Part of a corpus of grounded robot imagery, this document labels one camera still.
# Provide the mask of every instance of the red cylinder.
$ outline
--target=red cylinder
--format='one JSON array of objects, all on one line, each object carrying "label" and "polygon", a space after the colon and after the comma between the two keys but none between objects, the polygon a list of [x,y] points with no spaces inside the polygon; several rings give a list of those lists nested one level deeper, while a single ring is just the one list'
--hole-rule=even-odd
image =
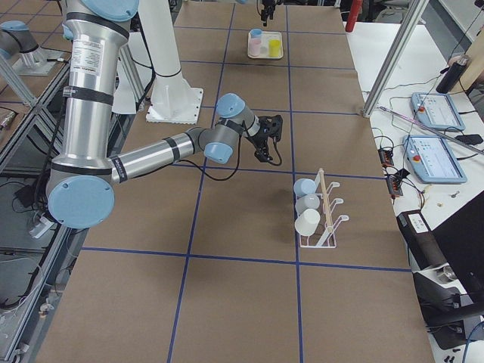
[{"label": "red cylinder", "polygon": [[349,12],[345,28],[348,33],[352,32],[353,29],[355,29],[355,23],[360,13],[361,4],[363,4],[363,0],[353,0],[353,3],[351,4],[351,11]]}]

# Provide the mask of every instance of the label sticker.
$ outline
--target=label sticker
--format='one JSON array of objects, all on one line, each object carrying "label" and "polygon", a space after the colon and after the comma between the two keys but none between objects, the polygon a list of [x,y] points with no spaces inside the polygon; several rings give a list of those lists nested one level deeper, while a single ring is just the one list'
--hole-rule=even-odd
[{"label": "label sticker", "polygon": [[414,229],[417,233],[424,233],[429,231],[422,217],[420,217],[420,214],[409,214],[408,219],[410,219],[410,223],[414,226]]},{"label": "label sticker", "polygon": [[99,76],[103,62],[104,46],[101,43],[76,39],[73,42],[71,72]]}]

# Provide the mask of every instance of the blue cup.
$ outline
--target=blue cup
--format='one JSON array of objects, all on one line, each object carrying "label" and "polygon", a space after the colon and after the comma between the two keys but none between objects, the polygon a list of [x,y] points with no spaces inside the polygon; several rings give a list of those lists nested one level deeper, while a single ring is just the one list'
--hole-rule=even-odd
[{"label": "blue cup", "polygon": [[250,38],[261,38],[262,37],[262,30],[261,29],[252,29],[250,30]]},{"label": "blue cup", "polygon": [[294,183],[294,193],[297,197],[301,198],[308,194],[314,194],[316,192],[316,183],[312,179],[298,179]]}]

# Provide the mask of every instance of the yellow cup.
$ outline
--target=yellow cup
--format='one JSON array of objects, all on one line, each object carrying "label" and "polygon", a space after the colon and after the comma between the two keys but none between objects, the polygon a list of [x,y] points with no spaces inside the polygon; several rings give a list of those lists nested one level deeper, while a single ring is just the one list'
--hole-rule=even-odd
[{"label": "yellow cup", "polygon": [[279,39],[269,40],[269,57],[279,57],[281,55],[281,41]]}]

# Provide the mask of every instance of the white tray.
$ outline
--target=white tray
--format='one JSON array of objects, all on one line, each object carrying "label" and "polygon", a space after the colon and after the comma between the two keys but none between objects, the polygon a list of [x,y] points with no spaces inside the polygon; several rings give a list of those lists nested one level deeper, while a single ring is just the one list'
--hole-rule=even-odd
[{"label": "white tray", "polygon": [[[277,57],[269,57],[269,40],[278,39],[281,41],[281,53]],[[280,32],[262,32],[260,54],[253,56],[249,53],[250,32],[247,37],[247,56],[252,59],[281,59],[284,56],[282,49],[282,34]]]}]

